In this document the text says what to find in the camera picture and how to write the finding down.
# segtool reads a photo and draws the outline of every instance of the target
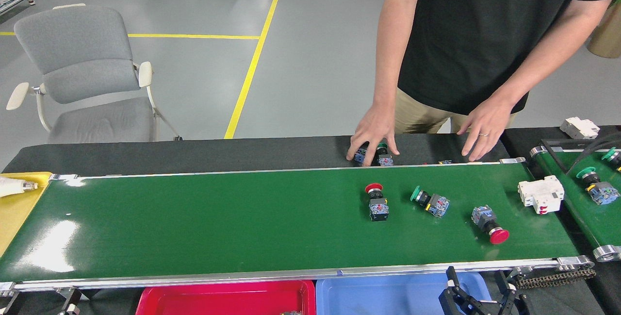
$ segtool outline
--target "gray office chair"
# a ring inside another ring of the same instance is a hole
[[[7,110],[22,105],[27,94],[37,97],[39,118],[48,143],[120,143],[158,140],[161,118],[151,93],[151,63],[136,65],[123,18],[114,9],[84,4],[55,7],[20,19],[15,34],[43,74],[39,87],[20,83]],[[50,127],[43,96],[59,103],[146,87],[147,96],[65,112]]]

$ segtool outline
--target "white circuit breaker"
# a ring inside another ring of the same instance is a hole
[[[570,117],[561,124],[561,131],[573,139],[595,139],[599,134],[599,127],[591,120]]]
[[[537,214],[558,211],[565,197],[565,189],[556,176],[546,176],[535,182],[519,182],[517,192],[524,206],[534,206]]]

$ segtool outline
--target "blue plastic tray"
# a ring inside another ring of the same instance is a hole
[[[457,276],[468,294],[491,300],[481,275]],[[444,315],[438,296],[446,281],[444,273],[318,280],[317,315]]]

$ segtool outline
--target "black t-shirt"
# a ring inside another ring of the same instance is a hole
[[[572,0],[419,0],[399,88],[467,115],[519,67]],[[526,96],[513,112],[524,108]]]

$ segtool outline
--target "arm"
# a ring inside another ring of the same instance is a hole
[[[514,74],[469,115],[457,134],[470,134],[461,151],[468,160],[479,160],[498,142],[507,126],[511,109],[530,89],[567,61],[593,32],[610,0],[573,0],[546,32]]]
[[[412,31],[416,2],[384,0],[379,15],[373,104],[358,124],[347,152],[347,159],[351,160],[360,145],[369,142],[364,166],[371,164],[375,149],[383,138],[386,138],[390,151],[399,154],[394,142],[395,98],[401,62]]]

